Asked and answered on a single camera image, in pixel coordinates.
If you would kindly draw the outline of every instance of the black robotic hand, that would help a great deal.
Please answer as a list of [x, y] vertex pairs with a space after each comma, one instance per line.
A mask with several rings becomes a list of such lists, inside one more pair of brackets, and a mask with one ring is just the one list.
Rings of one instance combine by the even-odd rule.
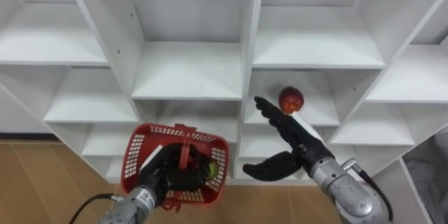
[[292, 148], [277, 153], [260, 164], [245, 164], [243, 171], [260, 181], [278, 181], [304, 168], [307, 173], [320, 159], [334, 158], [333, 154], [316, 137], [312, 136], [290, 115], [262, 97], [255, 97], [255, 104], [269, 124], [279, 131], [280, 137]]
[[168, 190], [196, 191], [209, 177], [211, 158], [190, 145], [189, 158], [195, 165], [179, 169], [182, 143], [164, 146], [140, 171], [138, 186], [150, 188], [157, 197], [158, 207], [165, 200]]

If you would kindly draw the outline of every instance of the gray fabric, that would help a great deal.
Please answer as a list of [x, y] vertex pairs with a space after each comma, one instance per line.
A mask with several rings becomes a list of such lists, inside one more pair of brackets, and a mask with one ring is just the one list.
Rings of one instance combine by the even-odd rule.
[[403, 156], [434, 224], [448, 223], [448, 129]]

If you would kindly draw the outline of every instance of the black cable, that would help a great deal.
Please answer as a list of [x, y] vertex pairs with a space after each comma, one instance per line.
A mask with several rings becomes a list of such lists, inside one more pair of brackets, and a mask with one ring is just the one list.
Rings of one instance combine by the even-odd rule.
[[92, 201], [94, 200], [99, 200], [99, 199], [106, 199], [106, 200], [112, 200], [112, 196], [114, 196], [113, 193], [100, 193], [98, 195], [95, 195], [93, 197], [91, 197], [90, 199], [86, 200], [84, 202], [84, 204], [82, 204], [79, 209], [76, 211], [76, 213], [73, 215], [73, 217], [71, 218], [69, 224], [74, 224], [76, 218], [78, 217], [78, 215], [81, 213], [81, 211], [88, 205], [90, 204]]
[[370, 176], [367, 174], [367, 172], [365, 172], [364, 170], [360, 171], [358, 173], [358, 175], [364, 179], [364, 181], [366, 183], [369, 184], [369, 186], [371, 186], [374, 190], [377, 191], [377, 193], [379, 194], [379, 196], [383, 199], [387, 211], [389, 212], [389, 221], [393, 222], [393, 210], [392, 210], [392, 206], [391, 203], [389, 202], [389, 200], [387, 199], [387, 197], [385, 196], [385, 194], [383, 193], [383, 191], [381, 191], [381, 189], [379, 188], [379, 186], [375, 183], [375, 181], [373, 181], [372, 178], [370, 178]]

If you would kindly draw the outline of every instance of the apple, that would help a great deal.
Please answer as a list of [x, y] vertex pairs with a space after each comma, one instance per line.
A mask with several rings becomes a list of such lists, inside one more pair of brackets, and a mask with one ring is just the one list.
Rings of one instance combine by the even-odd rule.
[[285, 87], [279, 95], [279, 106], [285, 114], [292, 114], [299, 111], [305, 99], [303, 94], [295, 87]]
[[214, 178], [216, 178], [216, 176], [218, 175], [219, 172], [219, 164], [217, 163], [217, 161], [212, 160], [209, 164], [209, 168], [210, 168], [210, 174], [207, 177], [207, 180], [210, 181]]

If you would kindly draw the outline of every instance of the label sticker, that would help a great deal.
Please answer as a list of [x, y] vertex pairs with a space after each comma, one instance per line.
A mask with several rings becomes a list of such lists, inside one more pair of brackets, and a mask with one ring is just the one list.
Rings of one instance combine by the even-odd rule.
[[154, 209], [154, 199], [147, 190], [141, 190], [135, 199], [143, 202], [149, 210]]

